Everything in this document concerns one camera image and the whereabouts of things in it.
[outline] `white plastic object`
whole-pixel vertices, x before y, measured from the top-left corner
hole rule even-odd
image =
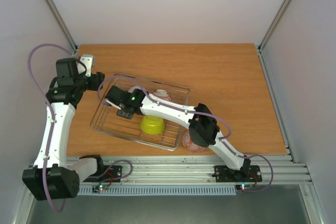
[[[173,102],[169,102],[169,101],[165,101],[161,98],[156,97],[153,94],[149,94],[149,96],[154,99],[155,101],[161,102],[161,103],[165,103],[165,104],[169,104],[171,106],[174,106],[176,108],[180,108],[183,110],[194,110],[193,106],[185,106],[185,105],[180,105],[177,103],[173,103]],[[158,105],[157,103],[152,102],[151,100],[149,100],[148,97],[145,97],[142,101],[142,106],[140,107],[140,110],[142,112],[142,114],[144,115],[155,115],[158,116],[160,118],[178,123],[179,125],[188,128],[189,127],[189,119],[193,118],[193,114],[186,114],[185,112],[180,112],[178,110],[175,109],[171,109],[171,108],[167,108],[165,106],[162,105]]]
[[[54,131],[51,137],[47,167],[52,167],[53,164],[57,164],[60,167],[67,167],[66,154],[69,129],[76,110],[71,104],[64,104],[62,102],[52,103],[51,106],[55,113],[56,123],[54,125]],[[34,162],[34,166],[37,166],[37,168],[43,167],[43,158],[45,156],[45,151],[47,147],[50,126],[51,112],[49,110],[49,107],[47,107],[47,122],[44,131],[43,141],[38,156]]]
[[[121,108],[120,108],[119,106],[115,105],[113,102],[110,102],[108,99],[105,99],[105,101],[106,101],[106,103],[108,103],[109,105],[111,105],[111,106],[117,108],[118,110],[121,110]]]
[[[79,60],[86,66],[86,76],[90,77],[91,76],[91,69],[95,65],[95,57],[93,55],[82,55]],[[85,72],[85,68],[81,65],[77,65],[78,73],[83,73]]]
[[[168,95],[167,91],[165,91],[163,89],[157,89],[153,94],[156,97],[161,98],[162,100],[165,100],[165,101],[170,101],[171,100],[171,98]]]
[[[74,170],[79,176],[79,181],[83,182],[87,177],[96,173],[97,160],[93,157],[82,158],[75,164],[69,166],[68,169]]]
[[[178,123],[186,129],[189,129],[189,119],[192,119],[194,114],[186,113],[186,111],[195,111],[194,106],[185,106],[165,101],[156,97],[153,94],[150,94],[149,96],[155,101],[159,101],[160,103],[169,104],[176,108],[183,109],[185,112],[167,108],[166,106],[159,105],[156,102],[152,102],[148,97],[145,97],[142,101],[142,107],[140,108],[141,112],[144,115],[155,115],[160,118]],[[215,138],[215,145],[210,145],[209,148],[212,149],[225,162],[228,168],[240,170],[240,168],[243,166],[244,159],[238,157],[237,155],[234,155],[228,148],[226,148],[226,146],[219,140],[221,137],[223,137],[223,134],[221,133],[221,131],[219,131]],[[228,144],[233,152],[243,156],[243,154],[237,151],[226,139],[224,139],[223,141]]]
[[[221,131],[219,131],[216,135],[216,143],[214,145],[209,145],[209,148],[212,149],[213,152],[216,153],[225,162],[228,168],[233,170],[240,170],[240,168],[243,166],[244,159],[234,155],[228,148],[226,148],[223,143],[221,143],[221,141],[225,141],[230,149],[236,154],[243,156],[243,153],[237,151],[228,140],[219,140],[220,137],[223,137]]]

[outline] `orange wooden board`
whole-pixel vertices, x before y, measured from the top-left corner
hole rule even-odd
[[[253,44],[81,45],[78,55],[96,57],[93,72],[116,73],[188,87],[189,105],[206,104],[232,127],[228,139],[244,154],[285,154],[286,149]],[[73,118],[68,156],[211,155],[181,144],[170,152],[95,132],[90,121],[98,106],[86,91]],[[219,127],[226,133],[225,126]]]

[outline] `metal wire rack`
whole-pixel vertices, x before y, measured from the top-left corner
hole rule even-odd
[[[146,89],[146,91],[150,93],[154,93],[157,89],[163,89],[167,91],[172,102],[182,105],[187,105],[188,103],[190,94],[190,90],[188,88],[132,76],[127,77],[136,80]],[[128,91],[131,87],[135,86],[135,84],[129,80],[116,78],[115,80],[109,82],[103,97],[105,97],[107,91],[110,90],[113,85],[125,91]],[[173,151],[177,148],[181,133],[184,130],[184,128],[180,125],[165,120],[165,130],[161,134],[150,135],[144,133],[140,129],[140,122],[143,117],[142,115],[134,114],[133,119],[129,120],[117,116],[117,110],[118,109],[113,106],[108,107],[99,103],[91,120],[90,126],[98,132],[168,151]]]

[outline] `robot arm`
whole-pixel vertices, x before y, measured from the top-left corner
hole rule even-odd
[[[74,58],[58,60],[56,62],[57,77],[54,78],[46,94],[48,101],[55,113],[54,130],[47,146],[48,135],[51,128],[52,116],[47,108],[47,122],[43,142],[39,150],[33,169],[23,172],[23,182],[37,200],[45,200],[46,194],[42,183],[44,159],[47,159],[46,173],[47,185],[51,199],[73,198],[79,190],[79,183],[90,175],[100,175],[103,164],[99,155],[83,157],[76,164],[67,167],[66,148],[69,129],[75,114],[77,104],[86,90],[97,91],[104,80],[104,74],[91,73],[93,56],[84,55],[80,58],[80,64]],[[162,100],[152,94],[145,94],[140,89],[134,89],[132,93],[112,86],[105,97],[106,102],[119,110],[117,115],[131,119],[134,113],[143,115],[155,115],[178,123],[189,129],[191,140],[200,146],[211,148],[226,163],[231,174],[239,180],[246,177],[250,167],[250,160],[239,156],[243,154],[235,150],[217,126],[217,121],[207,115],[210,110],[204,104],[197,107],[184,106]],[[233,154],[221,141],[237,155]]]
[[[212,149],[226,163],[226,166],[233,170],[235,177],[247,176],[250,160],[239,157],[243,154],[237,151],[227,139],[222,139],[223,134],[214,118],[197,114],[197,112],[211,114],[206,105],[200,103],[197,107],[184,106],[162,100],[153,94],[148,96],[140,89],[130,93],[112,86],[105,100],[109,105],[119,108],[117,112],[119,116],[128,119],[136,113],[154,115],[178,123],[189,129],[191,140],[195,144]],[[222,144],[222,141],[225,141],[237,155]]]
[[[72,198],[78,193],[79,183],[88,176],[95,174],[100,156],[85,157],[74,165],[67,167],[66,150],[68,135],[72,118],[77,104],[86,90],[97,91],[104,80],[104,74],[91,73],[94,57],[83,55],[78,60],[75,58],[61,59],[56,62],[57,77],[50,84],[46,94],[55,113],[54,129],[47,146],[48,135],[51,128],[52,116],[47,107],[47,122],[43,136],[43,142],[33,169],[23,172],[23,182],[29,188],[37,200],[45,200],[46,195],[42,184],[42,172],[45,152],[49,148],[47,159],[47,184],[52,199]]]

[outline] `yellow bowl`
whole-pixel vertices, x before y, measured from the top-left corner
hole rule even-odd
[[[160,134],[164,131],[164,128],[163,119],[153,115],[145,115],[140,123],[140,129],[150,135]]]

